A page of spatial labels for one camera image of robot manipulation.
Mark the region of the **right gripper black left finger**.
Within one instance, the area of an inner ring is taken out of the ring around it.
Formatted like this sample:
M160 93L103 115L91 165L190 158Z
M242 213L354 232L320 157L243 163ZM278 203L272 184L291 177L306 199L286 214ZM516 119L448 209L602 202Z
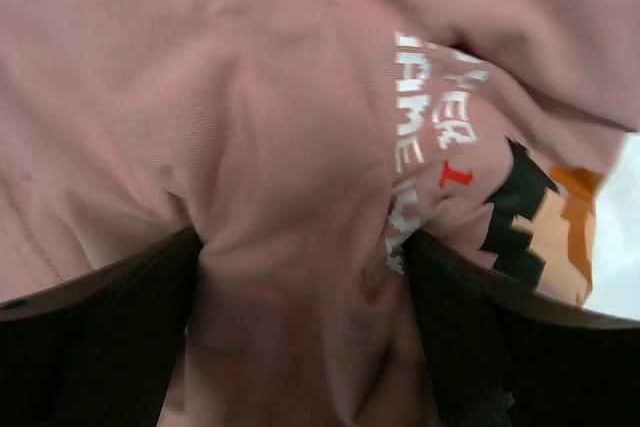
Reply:
M185 228L2 303L2 425L156 425L183 345L200 250L194 229Z

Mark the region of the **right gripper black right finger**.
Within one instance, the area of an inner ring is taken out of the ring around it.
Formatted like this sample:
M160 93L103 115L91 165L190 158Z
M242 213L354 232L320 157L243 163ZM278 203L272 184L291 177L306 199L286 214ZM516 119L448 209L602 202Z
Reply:
M425 233L407 274L443 425L638 424L637 321L536 294Z

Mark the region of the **pink printed t shirt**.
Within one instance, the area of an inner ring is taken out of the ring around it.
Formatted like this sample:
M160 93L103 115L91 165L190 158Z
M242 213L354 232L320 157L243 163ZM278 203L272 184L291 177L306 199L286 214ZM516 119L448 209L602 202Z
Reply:
M1 0L1 295L203 241L184 426L431 426L402 243L580 306L639 0Z

